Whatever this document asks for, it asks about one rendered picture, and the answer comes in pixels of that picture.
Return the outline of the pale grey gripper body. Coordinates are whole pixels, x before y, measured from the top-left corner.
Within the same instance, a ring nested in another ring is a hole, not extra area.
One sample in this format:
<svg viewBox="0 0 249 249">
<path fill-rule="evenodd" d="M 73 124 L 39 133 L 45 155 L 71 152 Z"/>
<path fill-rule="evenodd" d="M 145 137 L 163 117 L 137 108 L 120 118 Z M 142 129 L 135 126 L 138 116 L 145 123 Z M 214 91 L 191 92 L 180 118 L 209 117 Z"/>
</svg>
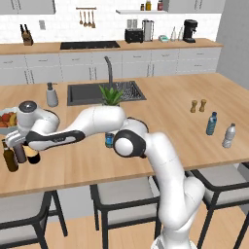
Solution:
<svg viewBox="0 0 249 249">
<path fill-rule="evenodd" d="M 5 142 L 8 147 L 12 148 L 18 144 L 21 144 L 25 141 L 26 132 L 15 130 L 11 133 L 8 133 L 5 137 Z"/>
</svg>

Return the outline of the bowl of fruit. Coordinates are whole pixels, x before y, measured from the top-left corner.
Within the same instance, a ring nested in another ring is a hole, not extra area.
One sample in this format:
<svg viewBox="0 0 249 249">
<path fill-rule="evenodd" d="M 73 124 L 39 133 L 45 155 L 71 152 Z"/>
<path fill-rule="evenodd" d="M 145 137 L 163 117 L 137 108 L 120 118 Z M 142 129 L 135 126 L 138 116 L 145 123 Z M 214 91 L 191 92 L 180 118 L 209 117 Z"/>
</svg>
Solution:
<svg viewBox="0 0 249 249">
<path fill-rule="evenodd" d="M 7 135 L 18 129 L 17 107 L 0 110 L 0 134 Z"/>
</svg>

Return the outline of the brown glass bottle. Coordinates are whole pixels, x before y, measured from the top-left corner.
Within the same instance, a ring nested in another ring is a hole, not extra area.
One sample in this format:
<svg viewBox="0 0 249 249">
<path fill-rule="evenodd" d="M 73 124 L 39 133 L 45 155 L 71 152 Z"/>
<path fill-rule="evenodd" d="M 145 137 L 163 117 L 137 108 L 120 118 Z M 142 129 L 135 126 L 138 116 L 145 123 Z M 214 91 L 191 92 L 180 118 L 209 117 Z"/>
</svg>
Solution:
<svg viewBox="0 0 249 249">
<path fill-rule="evenodd" d="M 3 157 L 10 172 L 16 172 L 18 170 L 18 162 L 16 161 L 14 152 L 7 146 L 5 140 L 2 140 L 4 153 Z"/>
</svg>

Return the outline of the grey soap dispenser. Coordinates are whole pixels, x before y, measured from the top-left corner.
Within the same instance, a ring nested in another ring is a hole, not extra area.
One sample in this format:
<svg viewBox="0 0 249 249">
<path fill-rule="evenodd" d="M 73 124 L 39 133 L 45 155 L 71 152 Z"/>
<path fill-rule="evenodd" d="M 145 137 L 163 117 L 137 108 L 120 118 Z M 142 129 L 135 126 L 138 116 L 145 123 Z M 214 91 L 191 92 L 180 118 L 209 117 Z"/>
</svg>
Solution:
<svg viewBox="0 0 249 249">
<path fill-rule="evenodd" d="M 56 107 L 58 105 L 58 98 L 52 83 L 47 83 L 47 104 L 50 107 Z"/>
</svg>

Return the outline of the black stool grey seat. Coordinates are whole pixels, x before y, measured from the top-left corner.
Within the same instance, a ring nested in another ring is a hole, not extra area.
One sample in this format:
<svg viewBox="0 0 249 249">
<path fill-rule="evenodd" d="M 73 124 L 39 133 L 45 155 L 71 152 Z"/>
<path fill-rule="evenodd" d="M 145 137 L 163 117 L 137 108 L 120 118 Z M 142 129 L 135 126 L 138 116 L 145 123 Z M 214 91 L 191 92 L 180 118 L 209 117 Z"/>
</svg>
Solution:
<svg viewBox="0 0 249 249">
<path fill-rule="evenodd" d="M 57 216 L 64 236 L 68 235 L 57 191 L 0 198 L 0 249 L 39 243 L 45 239 L 48 218 Z"/>
<path fill-rule="evenodd" d="M 185 175 L 195 176 L 205 186 L 203 202 L 207 215 L 197 243 L 197 249 L 202 249 L 215 210 L 249 204 L 249 181 L 233 164 L 190 170 Z"/>
<path fill-rule="evenodd" d="M 160 187 L 155 176 L 89 186 L 95 229 L 102 228 L 102 248 L 109 249 L 108 230 L 155 222 L 160 235 Z"/>
</svg>

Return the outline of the dark sink basin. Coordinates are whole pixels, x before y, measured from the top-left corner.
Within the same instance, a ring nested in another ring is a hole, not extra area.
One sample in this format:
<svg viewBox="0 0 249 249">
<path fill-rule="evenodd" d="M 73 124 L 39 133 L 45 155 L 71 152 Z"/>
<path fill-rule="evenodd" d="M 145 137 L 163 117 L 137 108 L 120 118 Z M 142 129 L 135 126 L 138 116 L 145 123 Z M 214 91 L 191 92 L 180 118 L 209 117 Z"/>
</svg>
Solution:
<svg viewBox="0 0 249 249">
<path fill-rule="evenodd" d="M 67 105 L 100 104 L 103 102 L 100 87 L 109 88 L 108 83 L 68 85 Z M 145 100 L 146 97 L 134 81 L 114 82 L 113 88 L 122 91 L 121 101 Z"/>
</svg>

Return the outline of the small blue bottle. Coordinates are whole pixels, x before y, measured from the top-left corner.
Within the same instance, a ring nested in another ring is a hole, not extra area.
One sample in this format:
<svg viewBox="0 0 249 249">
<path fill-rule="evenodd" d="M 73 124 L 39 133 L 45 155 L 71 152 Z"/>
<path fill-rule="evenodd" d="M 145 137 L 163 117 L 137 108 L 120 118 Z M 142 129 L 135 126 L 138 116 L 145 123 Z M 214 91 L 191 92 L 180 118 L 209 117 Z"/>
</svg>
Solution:
<svg viewBox="0 0 249 249">
<path fill-rule="evenodd" d="M 105 133 L 105 146 L 107 148 L 113 147 L 114 134 L 110 132 Z"/>
</svg>

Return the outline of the wooden knife block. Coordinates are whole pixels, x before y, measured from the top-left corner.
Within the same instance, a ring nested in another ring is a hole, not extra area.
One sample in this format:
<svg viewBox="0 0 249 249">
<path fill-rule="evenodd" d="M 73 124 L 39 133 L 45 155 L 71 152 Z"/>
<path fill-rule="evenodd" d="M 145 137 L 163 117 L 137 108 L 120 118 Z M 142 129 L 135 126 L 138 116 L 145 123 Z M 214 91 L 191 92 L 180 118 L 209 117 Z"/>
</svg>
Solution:
<svg viewBox="0 0 249 249">
<path fill-rule="evenodd" d="M 20 32 L 21 32 L 23 44 L 25 46 L 32 46 L 34 44 L 33 38 L 26 24 L 20 26 Z"/>
</svg>

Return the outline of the green potted plant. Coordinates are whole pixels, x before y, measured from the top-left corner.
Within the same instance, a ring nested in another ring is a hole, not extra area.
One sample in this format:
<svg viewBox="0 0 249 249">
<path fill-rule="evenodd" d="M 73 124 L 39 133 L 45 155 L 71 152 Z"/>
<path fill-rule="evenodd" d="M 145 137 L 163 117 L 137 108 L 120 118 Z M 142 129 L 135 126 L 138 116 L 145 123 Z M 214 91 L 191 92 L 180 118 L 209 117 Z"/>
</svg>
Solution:
<svg viewBox="0 0 249 249">
<path fill-rule="evenodd" d="M 122 100 L 123 92 L 114 88 L 99 87 L 102 93 L 102 101 L 104 105 L 118 106 Z"/>
</svg>

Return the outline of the grey tap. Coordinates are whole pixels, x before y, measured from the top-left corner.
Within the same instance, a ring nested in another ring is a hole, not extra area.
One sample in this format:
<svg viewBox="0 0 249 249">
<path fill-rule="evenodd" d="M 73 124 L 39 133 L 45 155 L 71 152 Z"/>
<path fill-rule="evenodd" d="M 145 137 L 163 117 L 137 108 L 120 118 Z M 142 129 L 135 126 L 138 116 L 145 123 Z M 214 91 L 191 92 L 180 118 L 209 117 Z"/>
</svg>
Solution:
<svg viewBox="0 0 249 249">
<path fill-rule="evenodd" d="M 111 61 L 109 59 L 109 57 L 107 55 L 104 56 L 104 59 L 107 63 L 107 67 L 108 67 L 108 75 L 109 75 L 109 89 L 111 89 L 113 87 L 113 70 L 112 70 L 112 64 Z"/>
</svg>

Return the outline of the black hob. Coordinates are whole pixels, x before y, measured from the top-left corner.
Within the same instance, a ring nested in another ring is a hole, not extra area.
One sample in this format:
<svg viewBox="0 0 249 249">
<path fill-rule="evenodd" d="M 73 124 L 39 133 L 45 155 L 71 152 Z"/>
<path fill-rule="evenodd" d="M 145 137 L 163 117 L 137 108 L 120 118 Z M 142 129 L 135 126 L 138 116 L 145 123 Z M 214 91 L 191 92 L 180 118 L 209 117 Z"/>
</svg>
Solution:
<svg viewBox="0 0 249 249">
<path fill-rule="evenodd" d="M 119 48 L 116 41 L 62 42 L 61 50 L 113 49 Z"/>
</svg>

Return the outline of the grey base cupboards run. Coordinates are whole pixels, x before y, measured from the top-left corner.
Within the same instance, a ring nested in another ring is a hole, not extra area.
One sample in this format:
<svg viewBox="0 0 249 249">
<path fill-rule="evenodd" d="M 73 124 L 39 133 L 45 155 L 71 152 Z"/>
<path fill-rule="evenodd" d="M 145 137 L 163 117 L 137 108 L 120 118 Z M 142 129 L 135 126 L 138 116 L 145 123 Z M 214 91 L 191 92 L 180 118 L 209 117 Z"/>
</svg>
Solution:
<svg viewBox="0 0 249 249">
<path fill-rule="evenodd" d="M 0 55 L 0 86 L 211 73 L 221 49 Z"/>
</svg>

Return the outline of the black toaster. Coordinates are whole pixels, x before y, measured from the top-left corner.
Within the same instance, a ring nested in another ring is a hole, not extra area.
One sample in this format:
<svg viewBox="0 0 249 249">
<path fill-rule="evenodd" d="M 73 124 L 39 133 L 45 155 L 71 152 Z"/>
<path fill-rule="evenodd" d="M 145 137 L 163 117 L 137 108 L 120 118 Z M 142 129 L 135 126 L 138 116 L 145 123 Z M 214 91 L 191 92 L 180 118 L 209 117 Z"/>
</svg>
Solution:
<svg viewBox="0 0 249 249">
<path fill-rule="evenodd" d="M 143 42 L 143 30 L 141 28 L 137 29 L 127 29 L 124 32 L 124 39 L 127 43 L 142 43 Z"/>
</svg>

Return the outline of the silver kettle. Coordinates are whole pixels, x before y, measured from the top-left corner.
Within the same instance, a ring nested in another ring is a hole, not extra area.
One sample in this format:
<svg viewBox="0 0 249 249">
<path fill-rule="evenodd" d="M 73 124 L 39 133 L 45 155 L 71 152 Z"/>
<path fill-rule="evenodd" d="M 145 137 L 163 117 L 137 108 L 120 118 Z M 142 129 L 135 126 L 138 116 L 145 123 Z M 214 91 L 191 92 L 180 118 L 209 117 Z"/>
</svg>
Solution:
<svg viewBox="0 0 249 249">
<path fill-rule="evenodd" d="M 154 22 L 152 20 L 144 19 L 142 21 L 143 41 L 151 42 L 154 35 Z"/>
</svg>

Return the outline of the blue plastic bottle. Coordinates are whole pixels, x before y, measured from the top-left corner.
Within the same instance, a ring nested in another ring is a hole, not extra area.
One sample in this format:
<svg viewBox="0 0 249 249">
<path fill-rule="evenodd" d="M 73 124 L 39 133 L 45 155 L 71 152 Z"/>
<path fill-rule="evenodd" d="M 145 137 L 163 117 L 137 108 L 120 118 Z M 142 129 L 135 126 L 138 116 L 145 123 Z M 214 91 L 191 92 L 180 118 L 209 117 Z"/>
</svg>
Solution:
<svg viewBox="0 0 249 249">
<path fill-rule="evenodd" d="M 206 127 L 207 135 L 212 135 L 214 133 L 216 123 L 217 123 L 217 113 L 213 112 L 207 123 L 207 127 Z"/>
</svg>

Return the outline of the black coffee machine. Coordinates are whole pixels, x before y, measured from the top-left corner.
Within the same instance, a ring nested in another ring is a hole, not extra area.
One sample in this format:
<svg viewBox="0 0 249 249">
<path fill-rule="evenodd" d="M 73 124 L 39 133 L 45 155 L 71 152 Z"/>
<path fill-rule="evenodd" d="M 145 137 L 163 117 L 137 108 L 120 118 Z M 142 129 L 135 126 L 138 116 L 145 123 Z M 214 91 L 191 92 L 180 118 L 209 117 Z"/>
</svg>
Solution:
<svg viewBox="0 0 249 249">
<path fill-rule="evenodd" d="M 196 32 L 197 21 L 193 19 L 186 19 L 184 21 L 184 35 L 183 40 L 187 43 L 194 43 L 196 40 L 193 38 L 193 34 Z"/>
</svg>

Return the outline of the clear plastic bottle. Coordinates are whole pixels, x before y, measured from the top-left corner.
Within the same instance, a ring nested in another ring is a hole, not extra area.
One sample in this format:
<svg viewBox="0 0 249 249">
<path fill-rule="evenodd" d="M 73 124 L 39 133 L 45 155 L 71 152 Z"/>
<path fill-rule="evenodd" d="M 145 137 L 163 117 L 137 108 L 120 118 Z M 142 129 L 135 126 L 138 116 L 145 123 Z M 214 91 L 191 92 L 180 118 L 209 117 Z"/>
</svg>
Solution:
<svg viewBox="0 0 249 249">
<path fill-rule="evenodd" d="M 231 146 L 231 142 L 234 139 L 234 136 L 235 136 L 235 124 L 231 124 L 226 130 L 225 137 L 222 143 L 224 148 L 229 148 Z"/>
</svg>

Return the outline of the grey wall cupboard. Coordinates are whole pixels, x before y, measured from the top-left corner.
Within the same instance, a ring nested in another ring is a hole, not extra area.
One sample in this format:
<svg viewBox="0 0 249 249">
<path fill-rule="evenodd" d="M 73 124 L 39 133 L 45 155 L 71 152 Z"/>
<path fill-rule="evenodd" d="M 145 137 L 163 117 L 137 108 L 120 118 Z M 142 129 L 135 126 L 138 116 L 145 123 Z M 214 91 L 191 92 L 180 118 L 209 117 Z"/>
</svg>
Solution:
<svg viewBox="0 0 249 249">
<path fill-rule="evenodd" d="M 0 0 L 0 15 L 54 14 L 54 0 Z"/>
<path fill-rule="evenodd" d="M 221 14 L 226 0 L 169 0 L 171 14 Z"/>
</svg>

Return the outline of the white wall shelf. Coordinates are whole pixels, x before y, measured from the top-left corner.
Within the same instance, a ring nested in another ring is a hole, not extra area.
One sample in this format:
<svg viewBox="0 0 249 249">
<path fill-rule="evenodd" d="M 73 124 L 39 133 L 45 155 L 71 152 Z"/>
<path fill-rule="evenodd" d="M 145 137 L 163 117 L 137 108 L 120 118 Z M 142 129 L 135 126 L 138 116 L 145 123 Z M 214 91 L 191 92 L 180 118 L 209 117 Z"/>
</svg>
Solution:
<svg viewBox="0 0 249 249">
<path fill-rule="evenodd" d="M 139 11 L 139 10 L 116 10 L 117 14 L 120 15 L 163 15 L 167 14 L 166 11 Z"/>
</svg>

